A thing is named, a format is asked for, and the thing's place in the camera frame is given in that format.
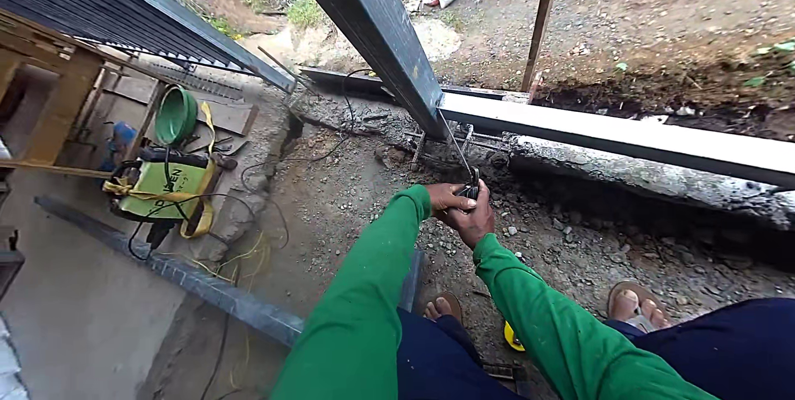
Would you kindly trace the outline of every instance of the concrete slab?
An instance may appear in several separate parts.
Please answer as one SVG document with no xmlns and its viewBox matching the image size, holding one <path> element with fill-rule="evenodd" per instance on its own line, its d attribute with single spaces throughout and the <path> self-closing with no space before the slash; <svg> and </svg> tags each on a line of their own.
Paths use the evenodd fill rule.
<svg viewBox="0 0 795 400">
<path fill-rule="evenodd" d="M 134 398 L 184 292 L 33 204 L 49 193 L 129 230 L 96 182 L 15 171 L 0 223 L 27 258 L 0 308 L 32 398 Z"/>
</svg>

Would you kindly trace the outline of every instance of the hand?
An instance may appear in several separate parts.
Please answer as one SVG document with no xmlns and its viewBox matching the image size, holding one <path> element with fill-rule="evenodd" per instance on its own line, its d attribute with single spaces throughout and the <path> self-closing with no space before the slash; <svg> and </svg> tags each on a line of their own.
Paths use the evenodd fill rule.
<svg viewBox="0 0 795 400">
<path fill-rule="evenodd" d="M 455 196 L 456 192 L 463 189 L 463 184 L 430 184 L 425 189 L 431 195 L 431 215 L 435 217 L 451 207 L 468 210 L 477 205 L 477 202 L 465 196 Z"/>
<path fill-rule="evenodd" d="M 494 210 L 489 205 L 489 188 L 483 180 L 478 184 L 478 200 L 474 209 L 462 212 L 458 209 L 448 209 L 437 217 L 446 225 L 458 231 L 461 240 L 471 250 L 486 234 L 494 232 Z"/>
</svg>

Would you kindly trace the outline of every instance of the metal frame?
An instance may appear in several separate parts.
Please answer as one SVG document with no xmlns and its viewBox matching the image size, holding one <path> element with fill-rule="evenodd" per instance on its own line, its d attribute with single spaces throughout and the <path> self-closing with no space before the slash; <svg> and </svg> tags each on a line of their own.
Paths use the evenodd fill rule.
<svg viewBox="0 0 795 400">
<path fill-rule="evenodd" d="M 253 74 L 286 92 L 295 86 L 176 0 L 0 0 L 0 8 L 75 38 Z"/>
<path fill-rule="evenodd" d="M 401 0 L 317 0 L 420 127 L 445 132 L 436 112 L 439 82 Z"/>
<path fill-rule="evenodd" d="M 676 125 L 444 95 L 444 117 L 497 131 L 795 189 L 795 143 Z"/>
</svg>

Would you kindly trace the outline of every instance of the dark blue pants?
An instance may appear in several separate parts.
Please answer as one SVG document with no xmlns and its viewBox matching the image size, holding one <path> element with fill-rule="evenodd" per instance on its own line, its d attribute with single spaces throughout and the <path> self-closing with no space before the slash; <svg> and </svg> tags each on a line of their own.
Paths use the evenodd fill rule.
<svg viewBox="0 0 795 400">
<path fill-rule="evenodd" d="M 397 311 L 403 327 L 398 398 L 522 398 L 482 370 L 475 346 L 454 317 L 434 323 Z M 605 324 L 721 400 L 795 398 L 790 380 L 795 375 L 793 299 L 744 301 L 648 334 L 621 321 Z"/>
<path fill-rule="evenodd" d="M 653 333 L 605 324 L 721 400 L 795 398 L 795 299 L 754 299 Z"/>
<path fill-rule="evenodd" d="M 397 309 L 403 327 L 397 348 L 397 398 L 400 400 L 521 400 L 483 369 L 478 351 L 458 320 L 436 322 Z"/>
</svg>

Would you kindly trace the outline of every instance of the sandal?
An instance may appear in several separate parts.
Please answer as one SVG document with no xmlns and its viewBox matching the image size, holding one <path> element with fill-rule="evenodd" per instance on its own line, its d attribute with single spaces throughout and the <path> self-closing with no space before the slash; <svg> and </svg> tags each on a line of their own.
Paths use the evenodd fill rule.
<svg viewBox="0 0 795 400">
<path fill-rule="evenodd" d="M 639 284 L 629 281 L 619 282 L 618 284 L 615 284 L 615 286 L 610 290 L 610 295 L 607 298 L 608 317 L 613 317 L 613 307 L 615 306 L 615 298 L 619 294 L 621 294 L 625 289 L 629 289 L 638 295 L 638 307 L 635 309 L 635 316 L 631 317 L 630 319 L 624 322 L 633 325 L 636 328 L 639 328 L 642 332 L 645 333 L 650 333 L 654 332 L 655 330 L 658 330 L 658 328 L 654 327 L 651 324 L 649 318 L 643 316 L 643 313 L 641 312 L 640 306 L 643 304 L 643 301 L 645 301 L 646 299 L 651 299 L 651 301 L 657 305 L 657 308 L 660 309 L 660 311 L 662 312 L 662 316 L 665 317 L 665 320 L 667 320 L 669 323 L 671 322 L 671 316 L 669 316 L 668 312 L 665 311 L 665 306 L 660 302 L 659 299 L 657 299 L 656 296 L 654 296 L 654 294 L 651 291 L 641 287 L 641 285 Z"/>
</svg>

